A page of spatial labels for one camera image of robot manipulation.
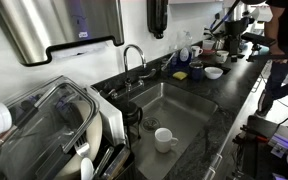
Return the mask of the white bowl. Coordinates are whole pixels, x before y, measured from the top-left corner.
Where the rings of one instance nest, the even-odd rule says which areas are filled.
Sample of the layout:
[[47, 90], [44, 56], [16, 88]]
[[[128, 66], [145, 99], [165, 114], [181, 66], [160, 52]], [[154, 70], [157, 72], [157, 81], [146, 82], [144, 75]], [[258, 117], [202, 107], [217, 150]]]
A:
[[223, 70], [217, 67], [206, 67], [204, 71], [206, 77], [212, 80], [218, 79], [223, 74]]

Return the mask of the black french press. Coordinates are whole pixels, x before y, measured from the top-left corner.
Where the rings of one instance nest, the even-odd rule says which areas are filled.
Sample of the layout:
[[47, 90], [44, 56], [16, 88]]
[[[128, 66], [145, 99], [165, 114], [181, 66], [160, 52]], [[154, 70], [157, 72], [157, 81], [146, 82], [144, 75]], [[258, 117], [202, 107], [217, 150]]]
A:
[[128, 144], [132, 148], [141, 139], [139, 125], [143, 118], [143, 110], [134, 102], [126, 102], [122, 105], [121, 111]]

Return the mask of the white mug on counter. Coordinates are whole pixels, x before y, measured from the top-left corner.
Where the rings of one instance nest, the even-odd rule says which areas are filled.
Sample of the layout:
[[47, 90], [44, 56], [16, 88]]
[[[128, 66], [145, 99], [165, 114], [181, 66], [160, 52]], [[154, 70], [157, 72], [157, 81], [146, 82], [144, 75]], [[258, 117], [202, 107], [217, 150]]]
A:
[[192, 46], [193, 57], [198, 57], [203, 53], [203, 49], [200, 46]]

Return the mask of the black soap dispenser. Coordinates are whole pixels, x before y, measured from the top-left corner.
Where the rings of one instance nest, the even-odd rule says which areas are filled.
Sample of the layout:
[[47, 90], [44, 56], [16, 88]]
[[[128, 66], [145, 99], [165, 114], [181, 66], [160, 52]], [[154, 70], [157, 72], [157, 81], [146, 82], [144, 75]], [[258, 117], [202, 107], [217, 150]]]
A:
[[167, 28], [168, 0], [147, 0], [147, 25], [148, 30], [156, 39], [164, 37]]

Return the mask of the dish soap bottle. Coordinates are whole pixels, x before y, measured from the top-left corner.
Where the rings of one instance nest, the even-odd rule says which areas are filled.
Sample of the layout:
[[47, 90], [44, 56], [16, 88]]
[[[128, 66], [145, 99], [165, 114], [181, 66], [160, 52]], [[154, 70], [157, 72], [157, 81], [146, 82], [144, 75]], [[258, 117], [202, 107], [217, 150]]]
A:
[[187, 66], [191, 61], [192, 57], [191, 41], [192, 41], [191, 34], [188, 31], [185, 31], [184, 46], [179, 53], [179, 62], [182, 66]]

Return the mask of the yellow sponge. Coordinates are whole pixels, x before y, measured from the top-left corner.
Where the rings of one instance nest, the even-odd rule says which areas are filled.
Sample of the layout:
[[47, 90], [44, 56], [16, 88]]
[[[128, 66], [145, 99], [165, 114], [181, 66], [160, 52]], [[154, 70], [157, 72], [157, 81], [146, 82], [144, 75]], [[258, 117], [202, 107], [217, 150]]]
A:
[[179, 72], [175, 72], [172, 77], [178, 80], [184, 80], [186, 77], [188, 76], [187, 73], [179, 71]]

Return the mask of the white plate in rack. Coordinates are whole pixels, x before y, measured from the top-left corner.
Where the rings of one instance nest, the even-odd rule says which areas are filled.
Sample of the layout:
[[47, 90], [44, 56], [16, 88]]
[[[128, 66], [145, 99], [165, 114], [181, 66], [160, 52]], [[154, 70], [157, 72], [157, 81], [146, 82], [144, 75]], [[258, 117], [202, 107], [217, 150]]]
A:
[[[85, 101], [74, 101], [74, 105], [77, 106], [82, 119], [87, 120], [90, 114], [91, 108]], [[100, 113], [97, 113], [92, 119], [91, 124], [88, 126], [85, 132], [86, 140], [90, 145], [88, 152], [88, 158], [94, 161], [100, 148], [102, 140], [102, 118]], [[82, 157], [75, 154], [69, 162], [60, 170], [60, 172], [55, 176], [55, 180], [74, 180], [80, 175]]]

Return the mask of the fork in rack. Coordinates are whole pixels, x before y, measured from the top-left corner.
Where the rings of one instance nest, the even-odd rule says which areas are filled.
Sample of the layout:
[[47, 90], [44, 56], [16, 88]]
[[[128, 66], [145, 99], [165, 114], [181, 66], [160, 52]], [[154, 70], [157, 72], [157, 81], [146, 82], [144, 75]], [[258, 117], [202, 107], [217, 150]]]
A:
[[90, 145], [87, 141], [86, 134], [83, 133], [80, 138], [75, 142], [74, 148], [76, 153], [80, 157], [87, 157], [89, 150], [90, 150]]

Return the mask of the white cutting board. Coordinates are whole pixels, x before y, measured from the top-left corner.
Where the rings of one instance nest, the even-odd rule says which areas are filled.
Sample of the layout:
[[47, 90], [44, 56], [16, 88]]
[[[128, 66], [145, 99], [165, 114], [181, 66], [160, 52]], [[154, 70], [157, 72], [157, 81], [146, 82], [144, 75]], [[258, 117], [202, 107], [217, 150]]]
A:
[[113, 144], [125, 144], [125, 132], [122, 112], [103, 98], [99, 92], [92, 87], [87, 87], [90, 96], [99, 103], [99, 111], [103, 122], [103, 134]]

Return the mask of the clear plastic container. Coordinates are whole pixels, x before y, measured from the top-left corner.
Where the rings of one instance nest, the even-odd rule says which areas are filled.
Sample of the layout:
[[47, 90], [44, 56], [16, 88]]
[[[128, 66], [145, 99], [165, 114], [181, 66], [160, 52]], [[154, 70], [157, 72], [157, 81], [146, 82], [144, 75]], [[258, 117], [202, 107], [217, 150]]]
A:
[[[91, 111], [82, 119], [74, 101]], [[0, 180], [53, 180], [77, 154], [75, 142], [99, 113], [99, 103], [75, 82], [60, 76], [7, 103], [13, 125], [0, 139]]]

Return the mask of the person in black shirt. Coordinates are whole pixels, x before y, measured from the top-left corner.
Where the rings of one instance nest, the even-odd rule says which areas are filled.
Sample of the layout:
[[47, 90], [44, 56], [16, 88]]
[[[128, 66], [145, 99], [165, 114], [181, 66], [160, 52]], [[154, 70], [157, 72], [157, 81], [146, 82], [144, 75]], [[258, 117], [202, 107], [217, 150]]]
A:
[[[267, 0], [266, 4], [273, 17], [265, 23], [264, 34], [276, 40], [276, 43], [269, 47], [269, 52], [271, 55], [288, 55], [288, 0]], [[283, 85], [287, 75], [288, 59], [273, 60], [270, 76], [255, 111], [257, 117], [264, 118], [275, 100], [288, 95], [288, 83]]]

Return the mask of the steel paper towel dispenser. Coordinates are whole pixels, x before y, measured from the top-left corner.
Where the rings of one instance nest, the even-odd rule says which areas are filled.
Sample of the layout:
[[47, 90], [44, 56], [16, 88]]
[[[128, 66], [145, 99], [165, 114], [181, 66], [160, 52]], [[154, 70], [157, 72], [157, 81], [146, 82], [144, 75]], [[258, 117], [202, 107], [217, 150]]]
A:
[[120, 0], [0, 0], [0, 26], [24, 66], [47, 64], [58, 50], [124, 43]]

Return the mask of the white cup by coffee machine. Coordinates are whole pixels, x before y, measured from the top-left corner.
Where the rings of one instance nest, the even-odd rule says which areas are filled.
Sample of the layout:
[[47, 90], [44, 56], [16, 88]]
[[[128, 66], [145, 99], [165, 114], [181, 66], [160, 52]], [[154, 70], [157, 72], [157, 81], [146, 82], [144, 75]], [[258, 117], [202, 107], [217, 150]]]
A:
[[226, 62], [229, 52], [225, 50], [218, 50], [216, 53], [216, 62], [219, 64], [223, 64]]

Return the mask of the blue cup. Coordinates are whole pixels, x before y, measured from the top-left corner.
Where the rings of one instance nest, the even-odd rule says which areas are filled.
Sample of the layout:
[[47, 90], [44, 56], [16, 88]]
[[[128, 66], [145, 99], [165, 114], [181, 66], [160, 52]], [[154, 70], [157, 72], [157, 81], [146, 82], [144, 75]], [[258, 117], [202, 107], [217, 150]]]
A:
[[192, 80], [200, 81], [203, 77], [203, 64], [201, 62], [191, 62], [189, 64], [190, 77]]

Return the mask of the sink drain strainer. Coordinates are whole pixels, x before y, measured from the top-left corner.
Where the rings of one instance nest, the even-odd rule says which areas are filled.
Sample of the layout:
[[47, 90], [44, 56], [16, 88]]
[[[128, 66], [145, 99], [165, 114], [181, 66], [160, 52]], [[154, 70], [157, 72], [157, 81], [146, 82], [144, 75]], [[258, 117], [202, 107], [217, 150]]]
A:
[[154, 117], [147, 117], [142, 122], [142, 128], [147, 132], [154, 132], [159, 127], [160, 127], [160, 123]]

